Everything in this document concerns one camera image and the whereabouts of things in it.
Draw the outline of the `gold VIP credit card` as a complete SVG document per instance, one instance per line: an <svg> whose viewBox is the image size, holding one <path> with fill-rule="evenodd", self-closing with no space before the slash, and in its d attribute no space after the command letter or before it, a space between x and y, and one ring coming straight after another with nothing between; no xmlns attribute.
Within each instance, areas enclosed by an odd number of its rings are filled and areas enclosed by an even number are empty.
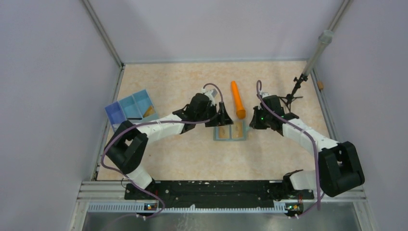
<svg viewBox="0 0 408 231"><path fill-rule="evenodd" d="M217 133L220 140L230 139L230 126L219 127Z"/></svg>

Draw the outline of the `green card holder wallet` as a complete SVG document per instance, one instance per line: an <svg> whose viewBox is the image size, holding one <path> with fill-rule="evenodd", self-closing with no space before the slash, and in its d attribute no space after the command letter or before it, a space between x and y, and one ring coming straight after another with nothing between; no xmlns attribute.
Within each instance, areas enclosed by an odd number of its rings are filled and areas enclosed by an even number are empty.
<svg viewBox="0 0 408 231"><path fill-rule="evenodd" d="M232 126L235 122L237 122L237 121L243 121L243 122L244 122L244 138L243 138L243 139L237 139L237 140L235 140L235 139L232 139L232 138L231 138L231 126ZM235 120L235 121L233 122L233 124L232 124L232 125L228 125L228 126L230 126L230 139L220 140L220 139L218 138L218 133L217 133L219 127L214 127L213 140L214 140L214 141L245 141L245 140L247 140L247 134L248 134L248 132L249 132L249 130L250 130L251 128L246 124L245 120Z"/></svg>

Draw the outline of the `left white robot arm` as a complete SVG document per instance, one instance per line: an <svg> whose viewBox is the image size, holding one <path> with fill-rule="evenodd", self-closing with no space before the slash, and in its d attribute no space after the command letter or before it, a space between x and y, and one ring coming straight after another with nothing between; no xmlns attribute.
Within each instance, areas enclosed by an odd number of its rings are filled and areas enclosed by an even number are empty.
<svg viewBox="0 0 408 231"><path fill-rule="evenodd" d="M106 145L103 156L115 165L115 170L136 185L136 193L143 199L154 193L153 179L141 165L146 147L163 138L180 135L195 128L232 125L223 101L214 102L209 93L197 93L190 103L171 114L149 122L122 122Z"/></svg>

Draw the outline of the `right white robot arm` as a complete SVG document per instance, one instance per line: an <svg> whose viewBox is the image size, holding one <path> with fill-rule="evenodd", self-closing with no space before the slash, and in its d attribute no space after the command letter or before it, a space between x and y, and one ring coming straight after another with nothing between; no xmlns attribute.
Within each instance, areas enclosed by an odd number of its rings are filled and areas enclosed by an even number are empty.
<svg viewBox="0 0 408 231"><path fill-rule="evenodd" d="M306 125L294 113L286 113L276 95L261 97L254 107L250 127L271 129L310 153L316 161L315 170L296 170L283 177L282 192L295 198L302 190L320 189L335 197L365 183L357 149L349 141L338 142Z"/></svg>

